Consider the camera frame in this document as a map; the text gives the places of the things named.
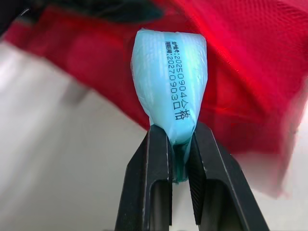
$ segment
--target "white surface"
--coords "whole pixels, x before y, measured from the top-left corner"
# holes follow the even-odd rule
[[[59,69],[0,44],[0,231],[112,230],[145,133]],[[308,230],[307,137],[305,113],[289,194],[254,192],[271,230]],[[187,182],[174,186],[173,202],[172,230],[197,230]]]

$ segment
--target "dark fabric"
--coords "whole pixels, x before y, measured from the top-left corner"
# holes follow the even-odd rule
[[[24,8],[24,0],[0,0],[0,36]]]

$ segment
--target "red mesh fabric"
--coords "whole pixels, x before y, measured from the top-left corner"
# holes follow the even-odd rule
[[[48,9],[32,28],[15,24],[6,40],[46,57],[96,89],[144,128],[130,59],[142,28],[201,33],[209,79],[199,120],[238,158],[265,157],[262,187],[278,189],[306,101],[306,0],[156,0],[166,15],[120,25]]]

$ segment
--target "blue plastic packet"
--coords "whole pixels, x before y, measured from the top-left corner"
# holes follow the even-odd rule
[[[185,181],[185,163],[207,82],[205,38],[140,30],[131,64],[135,89],[150,124],[164,129],[173,147],[173,181]]]

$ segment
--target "black clamp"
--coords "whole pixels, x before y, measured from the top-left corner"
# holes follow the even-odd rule
[[[172,224],[172,154],[165,132],[151,126],[130,160],[116,231],[168,231]],[[236,160],[198,123],[187,162],[200,231],[269,231]]]

